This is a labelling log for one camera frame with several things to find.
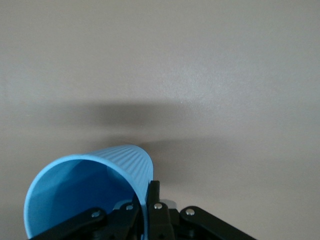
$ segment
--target black metal bracket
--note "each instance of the black metal bracket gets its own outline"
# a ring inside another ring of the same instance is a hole
[[[160,201],[160,182],[151,181],[147,195],[148,226],[137,196],[110,214],[88,209],[30,240],[255,240],[197,206],[180,213]]]

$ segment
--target bolt head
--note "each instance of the bolt head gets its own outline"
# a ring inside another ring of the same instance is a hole
[[[96,218],[96,217],[99,217],[100,216],[100,210],[98,210],[98,211],[95,211],[95,212],[93,212],[92,214],[91,214],[91,217],[92,218]]]
[[[154,209],[162,209],[163,206],[160,202],[158,202],[153,207],[154,207]]]
[[[128,205],[128,206],[126,206],[126,208],[125,208],[126,210],[132,210],[132,209],[134,209],[134,206],[132,206],[132,205]]]
[[[188,208],[187,210],[185,210],[185,214],[187,214],[188,216],[193,216],[195,215],[195,211],[191,208]]]

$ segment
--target cup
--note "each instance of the cup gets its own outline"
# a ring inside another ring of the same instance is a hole
[[[147,239],[147,191],[153,179],[149,155],[135,145],[122,145],[59,158],[35,177],[26,194],[24,225],[32,238],[93,207],[107,214],[116,203],[137,195]]]

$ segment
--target gray wall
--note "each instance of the gray wall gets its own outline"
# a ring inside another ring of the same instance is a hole
[[[318,239],[320,1],[2,0],[0,239],[45,165],[127,143],[179,209]]]

